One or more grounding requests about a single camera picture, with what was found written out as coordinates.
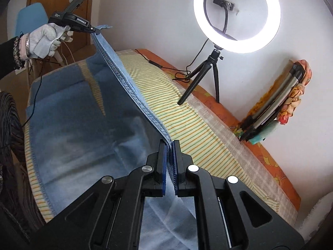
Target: black sleeve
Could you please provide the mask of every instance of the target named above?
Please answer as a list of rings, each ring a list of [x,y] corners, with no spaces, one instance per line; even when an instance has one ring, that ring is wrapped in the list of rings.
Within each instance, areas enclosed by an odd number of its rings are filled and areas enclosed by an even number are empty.
[[[20,60],[20,36],[0,45],[1,64],[0,79],[14,70],[18,70],[24,66],[24,62]]]

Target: pink cuff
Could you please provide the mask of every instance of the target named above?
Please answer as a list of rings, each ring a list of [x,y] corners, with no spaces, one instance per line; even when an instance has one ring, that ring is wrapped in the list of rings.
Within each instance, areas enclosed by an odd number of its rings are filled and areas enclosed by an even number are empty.
[[[26,41],[26,38],[27,38],[27,34],[23,35],[21,37],[21,39],[20,39],[19,48],[20,48],[20,60],[21,61],[29,60],[29,57],[27,56],[27,52],[25,50],[25,41]]]

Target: tripod leg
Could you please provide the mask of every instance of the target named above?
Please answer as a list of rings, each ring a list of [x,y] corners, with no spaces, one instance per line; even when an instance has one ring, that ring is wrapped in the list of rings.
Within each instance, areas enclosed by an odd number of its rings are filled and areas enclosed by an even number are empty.
[[[205,76],[205,74],[210,70],[211,65],[209,62],[204,62],[202,69],[196,76],[196,78],[193,80],[193,82],[190,84],[189,88],[186,89],[184,92],[184,95],[181,97],[181,99],[178,101],[178,105],[182,105],[184,101],[188,98],[189,94],[192,93],[194,88],[198,85],[198,83],[201,81],[201,79]]]
[[[213,64],[213,72],[214,72],[216,101],[217,101],[217,103],[220,103],[219,70],[217,69],[216,64]]]
[[[204,63],[206,63],[206,61],[202,62],[200,66],[198,66],[191,74],[189,74],[189,77],[192,78],[195,74],[199,73]]]

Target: orange floral tablecloth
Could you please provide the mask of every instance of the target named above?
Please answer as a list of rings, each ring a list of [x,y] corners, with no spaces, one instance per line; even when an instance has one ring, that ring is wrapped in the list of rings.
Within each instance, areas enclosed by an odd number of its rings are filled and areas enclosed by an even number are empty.
[[[148,59],[168,68],[175,68],[162,58],[157,56],[156,54],[148,51],[146,49],[138,50],[141,54],[145,55]],[[162,69],[165,73],[169,74],[172,78],[174,78],[174,74],[177,72],[177,69]],[[185,89],[189,87],[189,83],[184,83],[179,81]],[[197,86],[192,94],[199,99],[204,105],[206,105],[214,114],[219,117],[231,130],[234,130],[239,121],[222,105],[216,102],[214,97],[209,94],[206,90],[204,90],[201,86]],[[264,167],[269,171],[269,173],[274,177],[276,182],[280,185],[282,190],[286,193],[292,204],[295,206],[296,210],[299,210],[299,206],[301,203],[301,198],[298,193],[294,189],[290,180],[284,174],[282,169],[273,159],[273,157],[269,154],[269,152],[260,144],[257,143],[255,145],[250,144],[249,142],[244,142],[244,144],[252,151],[252,153],[257,157],[257,159],[264,165]]]

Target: blue denim fabric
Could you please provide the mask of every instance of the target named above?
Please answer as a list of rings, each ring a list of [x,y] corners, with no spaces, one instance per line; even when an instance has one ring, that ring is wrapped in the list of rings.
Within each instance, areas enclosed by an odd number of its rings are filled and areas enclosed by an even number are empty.
[[[171,139],[150,110],[121,60],[102,35],[87,59],[98,82],[106,115],[99,109],[77,65],[44,76],[30,120],[36,175],[54,215],[105,175],[126,176]],[[30,107],[39,86],[31,89]],[[140,249],[197,249],[192,198],[178,198],[167,175],[166,195],[146,198]]]

